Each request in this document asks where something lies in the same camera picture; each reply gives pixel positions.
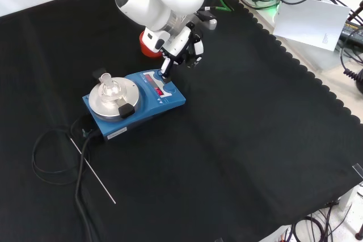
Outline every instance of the orange cap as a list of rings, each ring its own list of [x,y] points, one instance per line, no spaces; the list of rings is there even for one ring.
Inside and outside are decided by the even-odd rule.
[[[141,52],[145,56],[148,56],[150,58],[159,58],[162,56],[161,52],[152,52],[143,42],[142,42],[143,32],[140,34],[140,45],[141,45]]]

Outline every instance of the black cloth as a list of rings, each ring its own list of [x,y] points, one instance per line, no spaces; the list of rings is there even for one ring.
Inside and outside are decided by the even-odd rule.
[[[204,31],[204,59],[177,67],[187,103],[92,149],[83,198],[103,241],[259,241],[360,182],[362,127],[236,0]],[[92,72],[159,68],[114,0],[57,0],[0,22],[0,237],[82,241],[73,186],[31,171],[37,136],[86,114]],[[76,152],[54,137],[40,163]]]

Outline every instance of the white floor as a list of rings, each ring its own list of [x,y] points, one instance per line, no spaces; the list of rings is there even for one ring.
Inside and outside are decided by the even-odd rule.
[[[360,187],[358,191],[363,194],[363,187]],[[332,229],[339,225],[339,223],[343,220],[344,215],[347,211],[342,212],[337,206],[335,206],[331,213],[330,224]],[[325,219],[319,213],[313,213],[313,217],[317,218],[318,221],[324,226]],[[357,242],[355,238],[355,234],[359,231],[363,224],[363,198],[358,194],[355,196],[352,208],[345,219],[344,223],[333,232],[334,241],[343,241],[343,242]],[[316,225],[313,224],[315,240],[319,241],[320,232]],[[310,221],[302,221],[297,224],[296,234],[299,237],[301,242],[313,242],[313,236],[311,231],[311,223]]]

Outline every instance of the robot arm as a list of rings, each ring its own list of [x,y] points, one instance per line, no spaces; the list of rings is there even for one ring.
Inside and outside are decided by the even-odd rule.
[[[153,52],[163,51],[161,72],[167,78],[171,66],[183,62],[182,55],[201,59],[203,46],[190,22],[204,0],[115,0],[130,19],[146,27],[143,43]]]

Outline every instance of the digital display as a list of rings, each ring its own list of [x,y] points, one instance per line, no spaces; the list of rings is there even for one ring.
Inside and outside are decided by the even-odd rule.
[[[145,78],[150,83],[150,85],[154,87],[154,90],[156,91],[156,93],[158,93],[159,96],[164,95],[163,91],[161,91],[159,86],[154,82],[153,78],[150,75],[145,74]]]

